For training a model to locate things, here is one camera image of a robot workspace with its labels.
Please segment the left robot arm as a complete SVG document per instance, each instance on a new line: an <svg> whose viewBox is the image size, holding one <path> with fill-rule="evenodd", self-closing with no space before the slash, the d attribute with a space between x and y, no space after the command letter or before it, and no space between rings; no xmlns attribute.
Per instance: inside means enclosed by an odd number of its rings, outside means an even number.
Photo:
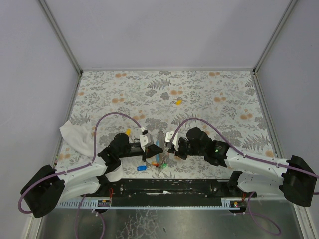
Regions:
<svg viewBox="0 0 319 239"><path fill-rule="evenodd" d="M120 133L108 147L96 152L92 161L56 171L51 165L41 167L22 188L18 209L22 213L41 218L58 203L84 194L103 193L108 183L118 182L123 176L122 158L140 156L146 160L163 153L153 137L144 132L137 142Z"/></svg>

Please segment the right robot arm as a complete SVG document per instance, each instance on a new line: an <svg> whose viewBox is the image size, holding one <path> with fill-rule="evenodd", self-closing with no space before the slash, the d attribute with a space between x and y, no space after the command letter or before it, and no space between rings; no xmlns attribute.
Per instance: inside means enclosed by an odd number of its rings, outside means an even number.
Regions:
<svg viewBox="0 0 319 239"><path fill-rule="evenodd" d="M298 206L311 205L317 177L301 157L293 155L284 159L248 154L227 142L212 140L197 127L190 129L185 138L174 131L168 132L165 143L169 153L183 160L201 156L213 166L234 169L235 186L245 193L281 195Z"/></svg>

